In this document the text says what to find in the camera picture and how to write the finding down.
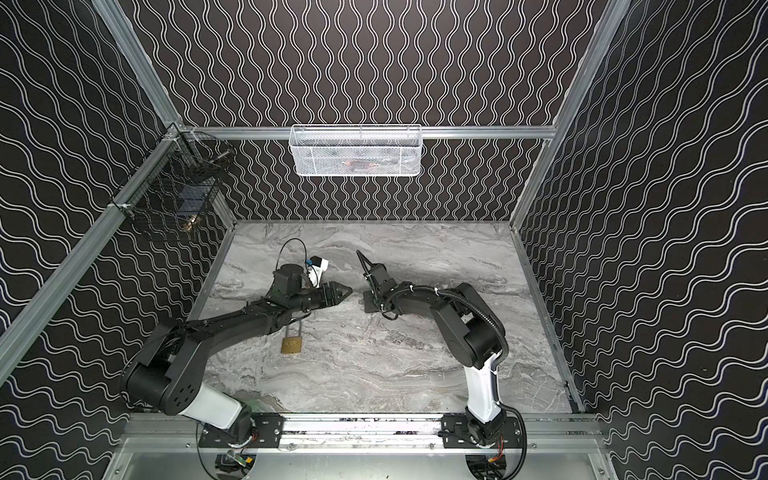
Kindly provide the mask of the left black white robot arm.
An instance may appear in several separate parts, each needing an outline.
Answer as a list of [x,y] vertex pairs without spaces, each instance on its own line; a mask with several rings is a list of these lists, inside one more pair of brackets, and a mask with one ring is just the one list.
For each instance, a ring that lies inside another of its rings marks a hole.
[[209,358],[256,337],[269,336],[314,311],[334,307],[353,289],[335,281],[313,284],[305,269],[286,264],[273,272],[267,293],[215,317],[160,322],[120,379],[129,397],[169,416],[184,416],[243,445],[253,436],[252,409],[204,383]]

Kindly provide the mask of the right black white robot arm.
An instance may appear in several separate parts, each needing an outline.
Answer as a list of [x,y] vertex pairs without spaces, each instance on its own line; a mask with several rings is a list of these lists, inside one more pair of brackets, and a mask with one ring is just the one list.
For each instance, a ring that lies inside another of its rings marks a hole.
[[449,352],[464,367],[468,388],[464,438],[498,446],[507,415],[499,398],[498,367],[509,355],[501,320],[469,283],[452,288],[398,282],[382,263],[356,252],[368,284],[364,310],[394,321],[401,316],[433,320]]

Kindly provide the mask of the large brass padlock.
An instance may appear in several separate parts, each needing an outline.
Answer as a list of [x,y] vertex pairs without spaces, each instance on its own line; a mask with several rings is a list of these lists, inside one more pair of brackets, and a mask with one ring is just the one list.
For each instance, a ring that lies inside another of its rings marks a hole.
[[285,327],[280,349],[280,352],[283,355],[292,355],[301,352],[303,346],[302,329],[303,322],[301,320]]

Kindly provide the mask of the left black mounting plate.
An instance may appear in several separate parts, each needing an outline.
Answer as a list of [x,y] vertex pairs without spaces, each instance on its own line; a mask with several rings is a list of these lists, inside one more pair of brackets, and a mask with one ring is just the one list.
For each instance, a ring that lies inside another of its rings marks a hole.
[[277,413],[253,413],[249,420],[236,420],[227,430],[204,424],[197,445],[201,448],[276,448],[284,423],[285,418]]

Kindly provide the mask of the black mounting plate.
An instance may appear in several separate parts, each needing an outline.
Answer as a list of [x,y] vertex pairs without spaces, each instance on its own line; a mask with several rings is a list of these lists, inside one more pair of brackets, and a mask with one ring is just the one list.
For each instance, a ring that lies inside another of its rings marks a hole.
[[446,449],[497,448],[499,441],[505,448],[519,448],[523,442],[520,422],[505,412],[486,423],[468,413],[446,414],[437,435]]
[[197,445],[201,448],[276,448],[284,423],[285,418],[277,413],[253,413],[249,420],[236,420],[227,430],[204,424]]

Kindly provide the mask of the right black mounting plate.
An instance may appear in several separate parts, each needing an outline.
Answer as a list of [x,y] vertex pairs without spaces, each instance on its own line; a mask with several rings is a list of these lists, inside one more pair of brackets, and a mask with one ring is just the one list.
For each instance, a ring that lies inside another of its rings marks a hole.
[[446,449],[497,448],[499,441],[505,448],[519,448],[523,442],[520,422],[505,412],[486,423],[468,413],[446,414],[437,435]]

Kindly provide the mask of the white mesh wall basket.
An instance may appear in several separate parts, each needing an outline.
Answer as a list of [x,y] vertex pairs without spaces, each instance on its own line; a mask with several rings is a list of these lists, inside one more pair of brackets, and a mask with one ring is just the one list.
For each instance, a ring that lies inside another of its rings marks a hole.
[[424,151],[418,124],[295,124],[296,173],[315,177],[414,177]]

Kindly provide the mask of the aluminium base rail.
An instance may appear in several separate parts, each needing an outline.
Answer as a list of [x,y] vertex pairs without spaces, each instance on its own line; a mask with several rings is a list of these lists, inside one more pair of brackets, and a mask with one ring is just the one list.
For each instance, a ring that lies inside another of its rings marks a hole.
[[[527,451],[537,453],[593,453],[603,449],[602,429],[592,415],[525,414],[519,427],[511,417],[502,437],[504,451],[522,447],[527,432]],[[486,454],[496,446],[483,447],[472,440],[467,421],[459,414],[258,414],[256,438],[248,453],[274,454]],[[232,448],[207,427],[185,417],[136,414],[120,441],[125,451],[142,453],[223,453]]]

